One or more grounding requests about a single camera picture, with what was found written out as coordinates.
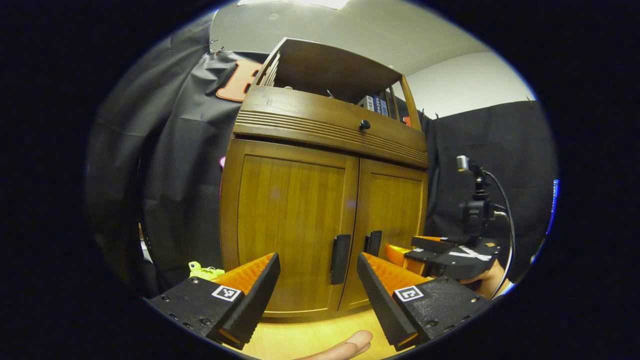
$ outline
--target black cable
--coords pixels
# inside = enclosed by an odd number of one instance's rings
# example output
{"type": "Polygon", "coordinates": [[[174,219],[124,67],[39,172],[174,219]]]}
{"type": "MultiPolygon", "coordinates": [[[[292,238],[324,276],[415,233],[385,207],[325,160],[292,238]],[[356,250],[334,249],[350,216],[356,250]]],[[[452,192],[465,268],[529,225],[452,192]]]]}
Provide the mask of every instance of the black cable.
{"type": "Polygon", "coordinates": [[[509,272],[509,268],[511,266],[511,261],[513,260],[513,254],[515,254],[516,232],[515,232],[515,229],[513,227],[513,217],[511,216],[511,208],[509,207],[509,201],[507,200],[507,195],[504,193],[504,189],[500,185],[500,182],[498,182],[498,179],[496,179],[495,176],[493,176],[492,173],[490,173],[489,171],[485,171],[485,170],[483,170],[483,172],[486,175],[490,176],[495,181],[495,184],[498,186],[498,189],[500,190],[500,193],[502,194],[502,198],[504,199],[504,203],[506,205],[507,216],[508,216],[508,220],[509,220],[509,240],[510,240],[509,241],[509,259],[507,260],[507,266],[505,266],[504,275],[502,276],[502,280],[501,280],[500,284],[495,289],[495,291],[493,292],[493,295],[490,298],[490,299],[493,299],[495,297],[495,295],[498,293],[498,291],[500,290],[500,288],[502,287],[502,285],[504,284],[504,281],[507,279],[507,273],[509,272]]]}

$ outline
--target hand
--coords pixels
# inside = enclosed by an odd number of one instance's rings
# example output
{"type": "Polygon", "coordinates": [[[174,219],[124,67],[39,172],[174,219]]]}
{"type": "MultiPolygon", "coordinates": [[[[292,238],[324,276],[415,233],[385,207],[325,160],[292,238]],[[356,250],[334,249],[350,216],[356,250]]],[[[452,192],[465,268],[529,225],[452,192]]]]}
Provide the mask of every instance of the hand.
{"type": "Polygon", "coordinates": [[[371,347],[373,334],[360,330],[347,340],[317,354],[301,357],[297,360],[348,360],[362,354],[371,347]]]}
{"type": "MultiPolygon", "coordinates": [[[[482,280],[482,282],[480,283],[480,287],[476,290],[476,293],[484,298],[491,300],[491,295],[493,295],[493,292],[500,284],[503,276],[504,269],[496,260],[489,270],[481,273],[473,279],[460,280],[460,284],[468,284],[470,282],[482,280]]],[[[498,293],[504,290],[507,286],[509,286],[509,279],[505,279],[504,284],[502,285],[502,288],[498,291],[498,293]]]]}

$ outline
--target book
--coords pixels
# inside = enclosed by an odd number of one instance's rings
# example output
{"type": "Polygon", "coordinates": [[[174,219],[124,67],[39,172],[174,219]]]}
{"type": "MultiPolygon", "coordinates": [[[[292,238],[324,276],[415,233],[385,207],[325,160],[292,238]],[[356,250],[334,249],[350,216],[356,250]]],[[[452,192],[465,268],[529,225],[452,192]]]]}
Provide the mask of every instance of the book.
{"type": "Polygon", "coordinates": [[[376,113],[382,114],[381,104],[380,104],[380,96],[373,96],[373,106],[375,107],[376,113]]]}
{"type": "Polygon", "coordinates": [[[376,108],[374,107],[373,96],[367,95],[363,97],[362,100],[360,100],[360,102],[357,104],[357,106],[365,108],[367,110],[376,111],[376,108]]]}
{"type": "Polygon", "coordinates": [[[380,105],[382,108],[382,115],[389,116],[389,111],[387,110],[387,102],[383,99],[380,99],[380,105]]]}

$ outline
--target cabinet door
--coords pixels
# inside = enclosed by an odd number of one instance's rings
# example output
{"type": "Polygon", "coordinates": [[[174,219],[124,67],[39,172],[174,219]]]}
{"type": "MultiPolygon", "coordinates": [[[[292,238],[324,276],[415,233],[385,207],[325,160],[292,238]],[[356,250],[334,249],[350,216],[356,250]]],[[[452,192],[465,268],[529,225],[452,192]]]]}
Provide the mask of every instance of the cabinet door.
{"type": "Polygon", "coordinates": [[[369,299],[356,272],[365,237],[382,231],[378,257],[387,260],[385,244],[411,249],[411,238],[424,230],[427,208],[426,171],[379,161],[360,160],[358,205],[353,247],[340,310],[367,305],[369,299]]]}
{"type": "Polygon", "coordinates": [[[358,158],[231,140],[221,195],[223,262],[230,269],[279,253],[280,277],[264,316],[338,309],[344,283],[331,285],[333,239],[353,235],[357,187],[358,158]]]}

